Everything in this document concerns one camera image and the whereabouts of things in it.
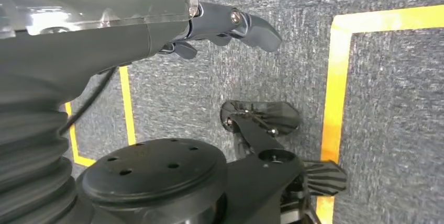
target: screw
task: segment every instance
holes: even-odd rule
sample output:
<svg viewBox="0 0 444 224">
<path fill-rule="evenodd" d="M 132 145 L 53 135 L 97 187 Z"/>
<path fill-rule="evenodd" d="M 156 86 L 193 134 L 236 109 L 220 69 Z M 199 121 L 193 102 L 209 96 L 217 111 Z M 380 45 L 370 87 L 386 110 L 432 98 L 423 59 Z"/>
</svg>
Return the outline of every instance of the screw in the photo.
<svg viewBox="0 0 444 224">
<path fill-rule="evenodd" d="M 233 24 L 239 24 L 240 21 L 242 20 L 241 15 L 240 15 L 240 12 L 239 12 L 237 9 L 233 9 L 233 10 L 231 11 L 231 15 L 230 15 L 230 17 L 231 17 L 231 22 L 232 22 Z"/>
<path fill-rule="evenodd" d="M 268 133 L 271 133 L 272 135 L 276 136 L 278 134 L 278 130 L 273 128 L 273 129 L 269 130 Z"/>
</svg>

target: yellow tape line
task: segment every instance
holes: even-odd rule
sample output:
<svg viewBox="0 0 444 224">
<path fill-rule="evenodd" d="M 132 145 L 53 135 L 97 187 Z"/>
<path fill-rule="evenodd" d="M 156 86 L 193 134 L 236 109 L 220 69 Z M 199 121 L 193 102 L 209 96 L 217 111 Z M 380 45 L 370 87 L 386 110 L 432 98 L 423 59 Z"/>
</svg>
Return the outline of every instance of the yellow tape line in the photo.
<svg viewBox="0 0 444 224">
<path fill-rule="evenodd" d="M 71 109 L 71 103 L 65 103 L 65 111 L 70 117 L 72 115 L 72 109 Z M 71 140 L 71 149 L 72 149 L 72 156 L 74 163 L 84 166 L 90 166 L 94 164 L 95 160 L 88 159 L 85 157 L 80 156 L 79 154 L 79 148 L 77 145 L 77 138 L 75 137 L 75 125 L 72 125 L 69 129 L 69 136 Z"/>
<path fill-rule="evenodd" d="M 122 96 L 124 99 L 125 123 L 128 136 L 128 145 L 136 143 L 136 131 L 134 130 L 134 117 L 132 115 L 131 90 L 129 86 L 128 67 L 119 68 L 120 84 L 122 87 Z"/>
<path fill-rule="evenodd" d="M 330 31 L 321 160 L 339 161 L 342 117 L 353 33 L 444 27 L 444 5 L 338 15 Z M 322 224 L 333 223 L 334 197 L 318 197 Z"/>
</svg>

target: black mechanical linkage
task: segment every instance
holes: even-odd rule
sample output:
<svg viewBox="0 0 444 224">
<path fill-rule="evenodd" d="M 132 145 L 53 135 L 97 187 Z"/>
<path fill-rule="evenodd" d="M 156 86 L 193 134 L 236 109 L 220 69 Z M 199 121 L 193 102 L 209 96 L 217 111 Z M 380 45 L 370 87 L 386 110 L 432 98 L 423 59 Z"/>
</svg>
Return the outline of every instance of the black mechanical linkage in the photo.
<svg viewBox="0 0 444 224">
<path fill-rule="evenodd" d="M 321 224 L 310 198 L 343 191 L 347 177 L 276 141 L 298 129 L 299 113 L 284 102 L 228 101 L 220 116 L 237 136 L 238 160 L 178 138 L 110 153 L 77 180 L 80 199 L 95 209 L 92 223 Z"/>
</svg>

